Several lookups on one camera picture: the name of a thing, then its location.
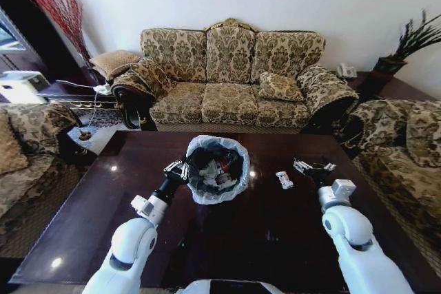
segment sofa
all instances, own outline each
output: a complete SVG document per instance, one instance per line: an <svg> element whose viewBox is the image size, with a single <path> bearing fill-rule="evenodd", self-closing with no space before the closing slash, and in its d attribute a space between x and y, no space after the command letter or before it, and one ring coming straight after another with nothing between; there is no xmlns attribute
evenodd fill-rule
<svg viewBox="0 0 441 294"><path fill-rule="evenodd" d="M441 101L368 101L349 115L344 136L358 151L354 162L440 263Z"/></svg>
<svg viewBox="0 0 441 294"><path fill-rule="evenodd" d="M261 31L228 19L205 30L146 29L145 56L112 79L124 123L191 132L327 133L358 95L318 64L325 39L312 31ZM295 79L302 101L263 98L260 75Z"/></svg>
<svg viewBox="0 0 441 294"><path fill-rule="evenodd" d="M25 162L0 175L0 258L24 258L96 155L67 135L81 122L66 106L2 104L0 112L13 140L3 144L18 143Z"/></svg>

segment red decorative branch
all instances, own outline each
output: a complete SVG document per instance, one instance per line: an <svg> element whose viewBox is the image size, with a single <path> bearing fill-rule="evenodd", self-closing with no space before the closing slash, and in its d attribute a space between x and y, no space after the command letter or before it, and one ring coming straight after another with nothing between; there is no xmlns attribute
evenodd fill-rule
<svg viewBox="0 0 441 294"><path fill-rule="evenodd" d="M81 25L83 6L80 0L35 0L52 20L63 30L78 53L89 65L90 55L85 46Z"/></svg>

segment wooden side table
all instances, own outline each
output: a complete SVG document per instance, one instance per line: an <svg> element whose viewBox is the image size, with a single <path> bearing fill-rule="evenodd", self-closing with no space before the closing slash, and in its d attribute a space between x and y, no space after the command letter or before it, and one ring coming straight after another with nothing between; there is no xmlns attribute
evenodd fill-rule
<svg viewBox="0 0 441 294"><path fill-rule="evenodd" d="M361 82L363 82L364 79L367 77L367 75L368 72L359 72L358 77L354 81L349 82L348 86L356 90ZM436 98L429 96L424 92L421 92L420 90L410 86L403 81L400 81L398 78L395 77L392 78L392 80L383 87L378 95L373 96L373 98L408 99L418 101L437 100Z"/></svg>
<svg viewBox="0 0 441 294"><path fill-rule="evenodd" d="M95 91L88 87L76 87L62 83L51 84L47 89L38 92L48 102L57 101L67 105L71 109L93 109ZM115 110L116 99L113 95L104 96L98 94L96 97L97 109Z"/></svg>

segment telephone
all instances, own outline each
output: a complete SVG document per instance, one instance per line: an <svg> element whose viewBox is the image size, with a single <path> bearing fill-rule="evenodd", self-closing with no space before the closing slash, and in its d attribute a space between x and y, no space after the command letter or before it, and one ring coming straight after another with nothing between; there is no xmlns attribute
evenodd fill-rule
<svg viewBox="0 0 441 294"><path fill-rule="evenodd" d="M357 70L354 67L347 66L345 63L342 62L337 67L337 77L357 78Z"/></svg>

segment plant pot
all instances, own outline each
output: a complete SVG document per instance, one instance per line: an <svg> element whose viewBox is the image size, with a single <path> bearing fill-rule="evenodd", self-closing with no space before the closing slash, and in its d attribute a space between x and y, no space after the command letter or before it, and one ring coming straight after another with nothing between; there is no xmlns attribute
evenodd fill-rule
<svg viewBox="0 0 441 294"><path fill-rule="evenodd" d="M391 81L401 68L407 64L403 60L395 60L389 57L378 58L377 64L368 73L366 79L358 86L357 92L360 95L360 101L373 99L379 94L383 87Z"/></svg>

